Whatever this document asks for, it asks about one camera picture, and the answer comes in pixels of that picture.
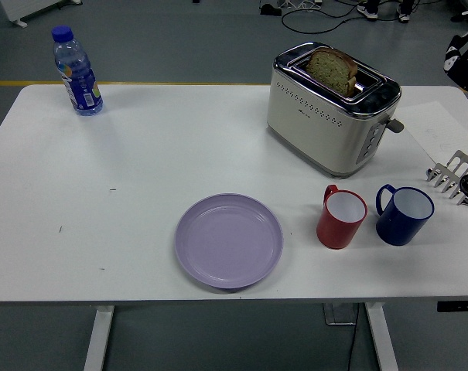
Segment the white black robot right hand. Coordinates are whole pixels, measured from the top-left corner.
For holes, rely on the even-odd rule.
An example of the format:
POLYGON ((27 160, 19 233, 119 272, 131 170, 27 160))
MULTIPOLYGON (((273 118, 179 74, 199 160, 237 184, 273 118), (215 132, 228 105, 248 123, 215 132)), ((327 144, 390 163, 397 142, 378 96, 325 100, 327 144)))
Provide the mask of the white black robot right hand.
MULTIPOLYGON (((467 19, 468 11, 462 12, 456 19, 467 19)), ((460 88, 468 92, 468 32, 455 35, 446 50, 443 70, 460 88)))

